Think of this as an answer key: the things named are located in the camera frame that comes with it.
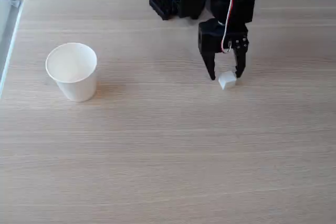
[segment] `white cube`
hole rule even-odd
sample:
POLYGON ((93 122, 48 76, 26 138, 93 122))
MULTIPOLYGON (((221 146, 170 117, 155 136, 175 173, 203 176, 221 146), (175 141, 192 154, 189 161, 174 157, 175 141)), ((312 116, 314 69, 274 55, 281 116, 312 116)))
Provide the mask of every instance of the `white cube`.
POLYGON ((223 90, 233 87, 236 84, 236 80, 237 80, 236 75, 231 71, 222 73, 218 78, 219 84, 223 90))

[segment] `wooden table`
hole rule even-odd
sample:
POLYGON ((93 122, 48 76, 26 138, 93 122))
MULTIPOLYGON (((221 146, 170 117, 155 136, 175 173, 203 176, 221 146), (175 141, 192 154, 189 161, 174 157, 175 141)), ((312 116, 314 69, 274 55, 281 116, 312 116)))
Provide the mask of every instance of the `wooden table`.
POLYGON ((196 21, 164 22, 148 0, 25 0, 0 101, 0 222, 335 224, 335 3, 257 0, 249 69, 222 91, 196 21), (88 102, 45 71, 70 41, 98 55, 88 102))

